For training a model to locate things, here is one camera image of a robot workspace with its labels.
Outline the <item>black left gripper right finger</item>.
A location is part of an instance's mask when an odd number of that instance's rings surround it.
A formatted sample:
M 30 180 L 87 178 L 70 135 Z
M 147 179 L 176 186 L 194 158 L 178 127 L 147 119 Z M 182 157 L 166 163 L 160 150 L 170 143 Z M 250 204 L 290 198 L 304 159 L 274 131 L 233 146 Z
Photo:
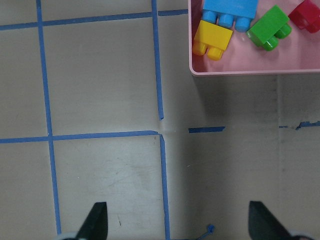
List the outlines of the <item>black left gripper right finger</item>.
M 292 235 L 261 201 L 250 201 L 248 233 L 252 240 L 289 240 Z

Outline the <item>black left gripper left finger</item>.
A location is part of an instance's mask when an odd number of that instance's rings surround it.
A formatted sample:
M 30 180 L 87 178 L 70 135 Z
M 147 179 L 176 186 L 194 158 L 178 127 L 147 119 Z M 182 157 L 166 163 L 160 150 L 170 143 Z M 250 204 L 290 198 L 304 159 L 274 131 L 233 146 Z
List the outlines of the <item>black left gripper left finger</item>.
M 108 209 L 106 202 L 96 202 L 77 232 L 76 240 L 106 240 L 108 237 Z

